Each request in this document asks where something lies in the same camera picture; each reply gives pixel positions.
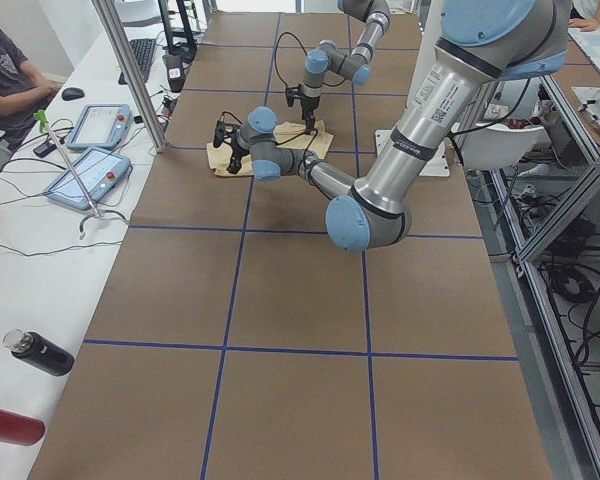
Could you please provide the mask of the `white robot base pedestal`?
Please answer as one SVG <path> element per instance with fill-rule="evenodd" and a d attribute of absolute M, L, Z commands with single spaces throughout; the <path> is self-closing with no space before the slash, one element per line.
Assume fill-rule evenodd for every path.
<path fill-rule="evenodd" d="M 427 27 L 427 19 L 430 7 L 434 6 L 433 14 L 439 14 L 443 1 L 416 1 L 417 6 L 412 10 L 418 15 L 418 24 L 423 35 L 419 48 L 414 73 L 412 75 L 410 89 L 405 103 L 408 108 L 420 91 L 424 80 L 435 62 L 434 44 L 441 34 L 440 21 L 434 20 L 433 25 Z M 376 154 L 380 155 L 386 145 L 396 144 L 399 150 L 415 155 L 417 160 L 424 160 L 425 165 L 420 170 L 420 176 L 448 177 L 450 169 L 445 154 L 445 142 L 441 140 L 436 149 L 423 147 L 418 142 L 408 140 L 406 133 L 398 134 L 395 128 L 375 131 Z"/>

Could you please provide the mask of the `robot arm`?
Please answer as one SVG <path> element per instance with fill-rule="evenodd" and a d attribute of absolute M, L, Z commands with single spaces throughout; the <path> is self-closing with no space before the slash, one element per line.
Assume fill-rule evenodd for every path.
<path fill-rule="evenodd" d="M 405 105 L 369 172 L 353 178 L 313 151 L 281 146 L 277 117 L 260 106 L 245 122 L 219 120 L 215 146 L 231 150 L 228 170 L 249 158 L 254 177 L 297 175 L 329 199 L 328 235 L 346 251 L 399 242 L 409 231 L 405 196 L 477 90 L 559 70 L 566 58 L 571 5 L 567 1 L 446 1 L 429 22 L 441 28 L 435 59 Z"/>
<path fill-rule="evenodd" d="M 374 50 L 390 27 L 391 13 L 385 1 L 338 1 L 338 9 L 365 24 L 353 50 L 345 53 L 334 41 L 322 40 L 306 54 L 302 82 L 285 88 L 289 107 L 296 100 L 300 102 L 305 134 L 310 134 L 315 128 L 315 110 L 320 103 L 326 72 L 330 71 L 355 85 L 364 85 L 371 75 L 370 62 Z"/>

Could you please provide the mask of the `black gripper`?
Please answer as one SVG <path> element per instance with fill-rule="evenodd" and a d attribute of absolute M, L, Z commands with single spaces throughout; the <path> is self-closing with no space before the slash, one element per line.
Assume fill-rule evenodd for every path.
<path fill-rule="evenodd" d="M 227 172 L 238 174 L 242 168 L 242 158 L 249 154 L 249 146 L 238 139 L 243 122 L 231 112 L 222 112 L 214 128 L 212 145 L 219 148 L 228 145 L 232 149 Z"/>
<path fill-rule="evenodd" d="M 314 112 L 318 108 L 321 98 L 320 87 L 308 87 L 299 84 L 295 87 L 285 88 L 286 104 L 291 108 L 296 101 L 300 103 L 303 121 L 305 124 L 304 133 L 310 135 L 315 130 Z"/>

